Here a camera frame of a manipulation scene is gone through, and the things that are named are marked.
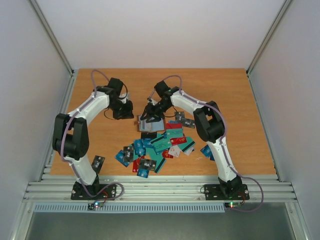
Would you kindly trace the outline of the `black VIP card top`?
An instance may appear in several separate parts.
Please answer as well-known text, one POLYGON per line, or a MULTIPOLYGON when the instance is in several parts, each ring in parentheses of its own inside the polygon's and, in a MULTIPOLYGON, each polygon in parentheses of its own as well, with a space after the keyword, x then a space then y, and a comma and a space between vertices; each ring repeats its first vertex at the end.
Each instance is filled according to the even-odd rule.
POLYGON ((180 119, 180 123, 182 124, 183 127, 186 127, 186 128, 192 128, 192 129, 196 128, 196 124, 193 119, 188 119, 188 118, 182 117, 180 119))

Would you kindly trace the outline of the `black plain card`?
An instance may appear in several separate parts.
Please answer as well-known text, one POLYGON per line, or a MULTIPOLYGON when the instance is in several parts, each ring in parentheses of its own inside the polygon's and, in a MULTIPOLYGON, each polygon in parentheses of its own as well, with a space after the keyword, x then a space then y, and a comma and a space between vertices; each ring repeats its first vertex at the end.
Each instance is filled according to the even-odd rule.
POLYGON ((142 132, 140 135, 141 139, 155 139, 157 138, 158 133, 157 132, 142 132))

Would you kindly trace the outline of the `red gold VIP card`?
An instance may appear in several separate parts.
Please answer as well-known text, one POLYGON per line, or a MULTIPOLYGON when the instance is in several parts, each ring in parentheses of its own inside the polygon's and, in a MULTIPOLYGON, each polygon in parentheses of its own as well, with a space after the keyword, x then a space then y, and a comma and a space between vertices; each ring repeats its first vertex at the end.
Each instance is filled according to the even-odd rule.
POLYGON ((187 142, 187 138, 185 136, 182 137, 174 137, 170 139, 170 142, 173 146, 184 144, 187 142))

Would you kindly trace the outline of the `right controller board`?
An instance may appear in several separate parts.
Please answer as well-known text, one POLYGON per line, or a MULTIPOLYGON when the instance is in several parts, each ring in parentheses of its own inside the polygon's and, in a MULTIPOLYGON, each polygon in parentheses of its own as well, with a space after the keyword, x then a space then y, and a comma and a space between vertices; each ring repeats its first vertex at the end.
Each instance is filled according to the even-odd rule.
POLYGON ((233 201, 231 201, 231 202, 225 202, 224 206, 225 206, 225 208, 228 208, 228 209, 234 209, 234 208, 241 207, 243 204, 244 203, 242 203, 242 202, 233 202, 233 201))

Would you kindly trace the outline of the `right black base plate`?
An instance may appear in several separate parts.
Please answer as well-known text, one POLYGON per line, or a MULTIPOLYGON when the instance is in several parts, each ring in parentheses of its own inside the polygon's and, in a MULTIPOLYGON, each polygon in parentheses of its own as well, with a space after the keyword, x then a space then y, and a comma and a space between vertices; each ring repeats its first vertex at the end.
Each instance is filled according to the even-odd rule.
POLYGON ((246 184, 241 184, 233 190, 226 190, 220 184, 205 184, 201 188, 207 201, 249 200, 249 190, 246 184))

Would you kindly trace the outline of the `blue card right upper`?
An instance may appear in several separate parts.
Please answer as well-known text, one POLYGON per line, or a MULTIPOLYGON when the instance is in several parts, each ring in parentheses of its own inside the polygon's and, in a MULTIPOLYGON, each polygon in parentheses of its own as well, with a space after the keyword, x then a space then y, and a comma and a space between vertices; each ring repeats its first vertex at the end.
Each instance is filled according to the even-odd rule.
POLYGON ((204 146, 200 151, 206 158, 210 159, 211 161, 214 160, 213 153, 208 145, 204 146))

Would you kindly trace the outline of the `brown leather card holder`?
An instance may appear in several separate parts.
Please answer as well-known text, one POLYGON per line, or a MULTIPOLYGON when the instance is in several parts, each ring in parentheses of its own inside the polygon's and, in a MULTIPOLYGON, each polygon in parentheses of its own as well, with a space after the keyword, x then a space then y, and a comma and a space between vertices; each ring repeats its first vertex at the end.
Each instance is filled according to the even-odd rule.
POLYGON ((135 125, 138 132, 161 132, 165 130, 165 120, 147 123, 146 120, 140 120, 141 116, 136 116, 135 125))

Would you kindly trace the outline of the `controller board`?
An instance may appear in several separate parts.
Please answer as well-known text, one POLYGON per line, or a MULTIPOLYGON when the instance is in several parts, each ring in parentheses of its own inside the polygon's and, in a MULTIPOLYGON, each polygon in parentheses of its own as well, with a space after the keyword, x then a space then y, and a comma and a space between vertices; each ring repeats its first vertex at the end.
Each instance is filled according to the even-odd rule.
POLYGON ((228 208, 228 209, 234 209, 234 208, 241 207, 243 204, 244 203, 242 203, 242 202, 233 202, 233 201, 231 201, 231 202, 225 202, 224 206, 225 206, 225 208, 228 208))
POLYGON ((96 209, 99 209, 99 208, 102 208, 104 206, 104 203, 103 202, 94 202, 94 203, 89 203, 87 205, 87 209, 89 211, 94 211, 96 209))

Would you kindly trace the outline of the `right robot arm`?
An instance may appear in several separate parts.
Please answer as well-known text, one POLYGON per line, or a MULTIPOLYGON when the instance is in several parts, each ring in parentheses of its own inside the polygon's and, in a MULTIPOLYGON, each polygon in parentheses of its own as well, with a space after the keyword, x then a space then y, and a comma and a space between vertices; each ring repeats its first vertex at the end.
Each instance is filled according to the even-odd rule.
POLYGON ((164 113, 171 107, 192 114, 197 134, 209 146, 216 163, 221 194, 225 199, 234 197, 242 180, 236 173, 228 151, 227 127, 218 105, 214 101, 196 99, 177 86, 170 88, 163 80, 154 86, 154 91, 160 100, 155 102, 150 97, 140 119, 148 123, 157 122, 165 117, 164 113))

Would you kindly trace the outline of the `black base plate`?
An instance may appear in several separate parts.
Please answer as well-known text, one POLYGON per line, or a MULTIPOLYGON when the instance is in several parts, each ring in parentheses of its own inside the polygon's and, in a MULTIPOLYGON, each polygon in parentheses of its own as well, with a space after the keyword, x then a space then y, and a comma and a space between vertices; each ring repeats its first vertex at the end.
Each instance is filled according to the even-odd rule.
POLYGON ((201 188, 207 201, 249 200, 249 190, 246 184, 241 184, 233 190, 226 190, 220 184, 205 184, 201 188))
POLYGON ((83 185, 79 182, 75 182, 71 190, 71 200, 100 200, 100 199, 112 199, 116 196, 117 186, 111 184, 99 184, 94 183, 93 185, 85 185, 87 191, 83 185))

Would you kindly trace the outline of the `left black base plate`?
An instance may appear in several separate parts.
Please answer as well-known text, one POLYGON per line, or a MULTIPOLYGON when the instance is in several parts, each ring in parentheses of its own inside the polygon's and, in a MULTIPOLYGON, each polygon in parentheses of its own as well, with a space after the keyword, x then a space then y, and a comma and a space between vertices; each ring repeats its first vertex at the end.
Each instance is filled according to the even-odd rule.
POLYGON ((79 182, 75 182, 71 190, 71 200, 100 200, 100 199, 112 199, 116 196, 117 186, 111 184, 99 184, 94 183, 93 185, 85 185, 87 191, 83 185, 79 182))

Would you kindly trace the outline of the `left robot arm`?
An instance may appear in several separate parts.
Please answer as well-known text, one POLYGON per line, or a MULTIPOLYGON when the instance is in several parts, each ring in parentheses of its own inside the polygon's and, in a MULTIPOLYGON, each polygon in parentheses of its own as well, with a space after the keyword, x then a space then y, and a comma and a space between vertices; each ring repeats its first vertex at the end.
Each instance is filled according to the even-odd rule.
POLYGON ((111 78, 105 86, 94 86, 88 99, 73 111, 59 113, 54 120, 52 148, 63 162, 72 168, 76 181, 82 185, 83 194, 96 199, 101 193, 98 174, 88 158, 90 145, 88 126, 103 110, 112 110, 115 120, 133 119, 133 103, 128 93, 121 94, 126 85, 111 78))

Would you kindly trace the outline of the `black VIP card far left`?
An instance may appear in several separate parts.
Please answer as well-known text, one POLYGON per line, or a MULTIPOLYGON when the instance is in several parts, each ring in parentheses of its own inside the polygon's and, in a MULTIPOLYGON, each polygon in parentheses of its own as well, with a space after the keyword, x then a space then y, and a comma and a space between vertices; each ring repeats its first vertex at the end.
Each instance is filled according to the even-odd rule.
POLYGON ((94 172, 98 175, 101 171, 101 168, 104 164, 105 157, 96 155, 92 161, 91 167, 94 172))

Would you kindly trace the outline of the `left controller board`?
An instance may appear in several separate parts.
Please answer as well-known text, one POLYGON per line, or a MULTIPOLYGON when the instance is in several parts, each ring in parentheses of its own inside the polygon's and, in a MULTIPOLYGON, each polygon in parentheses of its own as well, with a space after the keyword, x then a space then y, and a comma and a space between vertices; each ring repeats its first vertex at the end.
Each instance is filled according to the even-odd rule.
POLYGON ((87 209, 89 211, 94 211, 96 209, 99 209, 99 208, 102 208, 104 206, 104 203, 103 202, 94 202, 94 203, 89 203, 87 205, 87 209))

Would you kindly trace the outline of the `blue card pile centre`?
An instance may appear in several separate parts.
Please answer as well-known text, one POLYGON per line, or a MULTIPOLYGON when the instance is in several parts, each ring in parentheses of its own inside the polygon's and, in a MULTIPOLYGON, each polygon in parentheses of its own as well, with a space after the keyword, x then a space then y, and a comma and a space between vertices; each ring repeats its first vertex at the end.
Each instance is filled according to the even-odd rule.
POLYGON ((141 139, 135 139, 133 141, 134 151, 135 154, 138 156, 145 156, 146 155, 146 148, 143 144, 141 139))

